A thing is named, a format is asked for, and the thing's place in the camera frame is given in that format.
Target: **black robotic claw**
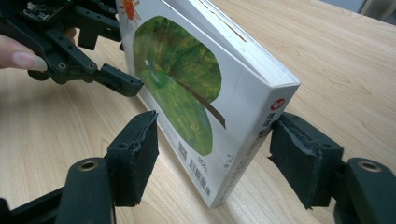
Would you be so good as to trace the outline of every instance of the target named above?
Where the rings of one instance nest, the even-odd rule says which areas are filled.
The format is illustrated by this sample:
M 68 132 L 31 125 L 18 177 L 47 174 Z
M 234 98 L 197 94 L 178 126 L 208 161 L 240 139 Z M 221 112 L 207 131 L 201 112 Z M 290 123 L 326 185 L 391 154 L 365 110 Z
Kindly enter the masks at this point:
M 140 203 L 158 155 L 157 113 L 149 111 L 126 125 L 104 158 L 72 165 L 63 188 L 13 210 L 0 198 L 0 223 L 116 223 L 114 206 Z
M 396 220 L 392 171 L 363 158 L 343 162 L 344 149 L 300 117 L 284 113 L 275 122 L 270 152 L 305 208 L 329 206 L 333 197 L 336 223 Z
M 97 81 L 124 96 L 135 96 L 143 83 L 105 64 L 101 70 L 65 35 L 79 29 L 78 45 L 94 49 L 98 36 L 120 42 L 114 1 L 7 0 L 0 8 L 0 34 L 18 40 L 46 61 L 46 72 L 29 71 L 36 80 L 51 78 L 58 84 L 69 80 Z

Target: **wooden table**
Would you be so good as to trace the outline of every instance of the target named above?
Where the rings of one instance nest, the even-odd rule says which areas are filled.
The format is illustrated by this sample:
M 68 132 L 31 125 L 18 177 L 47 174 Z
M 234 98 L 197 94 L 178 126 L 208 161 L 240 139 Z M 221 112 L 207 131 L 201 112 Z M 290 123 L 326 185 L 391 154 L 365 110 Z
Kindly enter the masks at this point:
M 345 147 L 396 172 L 396 27 L 314 0 L 213 0 L 301 81 L 287 107 Z M 118 44 L 100 40 L 98 64 L 126 71 Z M 0 197 L 15 208 L 64 184 L 76 161 L 102 157 L 146 111 L 99 84 L 57 85 L 0 71 Z M 159 134 L 143 201 L 119 223 L 333 223 L 332 207 L 305 210 L 267 159 L 269 138 L 228 202 L 208 209 Z

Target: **robotic arm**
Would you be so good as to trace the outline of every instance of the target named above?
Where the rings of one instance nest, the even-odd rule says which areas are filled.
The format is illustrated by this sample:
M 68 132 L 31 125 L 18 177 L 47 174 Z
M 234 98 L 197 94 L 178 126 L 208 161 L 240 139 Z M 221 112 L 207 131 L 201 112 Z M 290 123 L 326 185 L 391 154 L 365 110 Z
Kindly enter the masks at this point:
M 48 71 L 28 72 L 34 79 L 51 78 L 59 84 L 69 80 L 97 81 L 122 95 L 134 96 L 143 85 L 140 80 L 108 64 L 99 70 L 90 58 L 64 36 L 65 29 L 77 27 L 80 30 L 78 45 L 85 49 L 94 49 L 98 36 L 120 41 L 115 8 L 113 0 L 7 0 L 0 8 L 0 34 L 20 41 L 46 61 Z M 153 135 L 155 130 L 147 129 L 147 125 L 138 127 L 143 133 L 145 130 L 151 130 L 147 133 L 152 133 L 151 137 L 144 139 L 147 145 L 157 140 L 156 135 Z M 152 166 L 150 168 L 137 165 L 134 168 L 136 170 L 131 170 L 128 165 L 117 166 L 116 164 L 123 164 L 118 162 L 117 158 L 133 152 L 132 149 L 123 151 L 125 148 L 130 146 L 116 144 L 114 150 L 109 149 L 104 161 L 92 159 L 77 163 L 72 166 L 69 172 L 72 177 L 67 177 L 64 189 L 56 190 L 21 208 L 9 211 L 7 205 L 3 202 L 1 206 L 0 202 L 0 221 L 5 217 L 18 220 L 11 223 L 28 223 L 31 220 L 29 218 L 38 218 L 36 223 L 53 223 L 56 214 L 59 220 L 63 220 L 75 217 L 70 214 L 77 214 L 78 211 L 84 213 L 97 209 L 94 211 L 106 211 L 107 218 L 94 223 L 114 223 L 114 220 L 109 218 L 114 217 L 111 197 L 115 198 L 116 205 L 133 205 L 129 199 L 141 195 L 145 185 L 137 186 L 138 182 L 132 180 L 122 182 L 120 180 L 123 178 L 115 176 L 128 176 L 130 172 L 137 174 L 137 171 L 147 172 L 146 175 L 149 175 L 152 170 Z M 328 206 L 333 197 L 337 201 L 334 212 L 337 222 L 392 223 L 396 220 L 396 178 L 391 170 L 378 162 L 361 158 L 343 162 L 341 159 L 344 149 L 303 119 L 287 113 L 282 115 L 275 122 L 270 151 L 270 160 L 289 181 L 305 208 Z M 101 176 L 108 178 L 103 180 L 90 177 L 89 182 L 81 182 L 78 180 L 79 175 L 90 173 L 82 171 L 100 172 Z M 83 190 L 91 185 L 92 181 L 103 181 L 107 183 L 107 187 L 98 189 L 95 196 L 87 199 L 87 194 Z M 83 188 L 77 188 L 76 183 L 83 183 Z M 131 196 L 128 194 L 129 189 L 140 193 Z M 88 207 L 77 207 L 79 202 L 95 202 L 101 195 L 108 199 L 105 204 L 93 203 Z M 87 214 L 95 218 L 97 213 Z M 47 220 L 40 219 L 44 217 L 49 217 L 50 221 L 40 222 Z M 57 223 L 79 222 L 77 219 L 65 219 L 64 222 Z
M 78 45 L 84 49 L 94 49 L 98 36 L 120 42 L 115 8 L 114 1 L 9 0 L 0 8 L 0 34 L 20 41 L 47 63 L 46 72 L 28 71 L 33 79 L 51 78 L 58 84 L 96 81 L 124 96 L 135 96 L 143 86 L 140 80 L 109 64 L 98 69 L 64 35 L 64 30 L 78 28 Z

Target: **white book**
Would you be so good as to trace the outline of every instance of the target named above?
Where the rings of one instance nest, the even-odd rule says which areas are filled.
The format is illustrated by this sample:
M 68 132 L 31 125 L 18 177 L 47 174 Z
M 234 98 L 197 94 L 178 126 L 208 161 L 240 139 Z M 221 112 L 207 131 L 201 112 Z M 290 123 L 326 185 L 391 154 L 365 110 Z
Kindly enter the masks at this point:
M 225 203 L 300 85 L 206 0 L 117 1 L 139 97 L 205 203 Z

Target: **human hand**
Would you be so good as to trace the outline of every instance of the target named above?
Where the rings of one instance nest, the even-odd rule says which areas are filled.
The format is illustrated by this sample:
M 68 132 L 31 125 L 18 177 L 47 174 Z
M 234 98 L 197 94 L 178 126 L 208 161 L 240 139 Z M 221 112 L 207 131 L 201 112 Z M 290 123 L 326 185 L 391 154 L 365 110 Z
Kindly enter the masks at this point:
M 74 42 L 76 29 L 69 29 L 64 34 Z M 41 72 L 48 69 L 46 62 L 31 49 L 14 39 L 0 35 L 0 68 L 8 67 Z

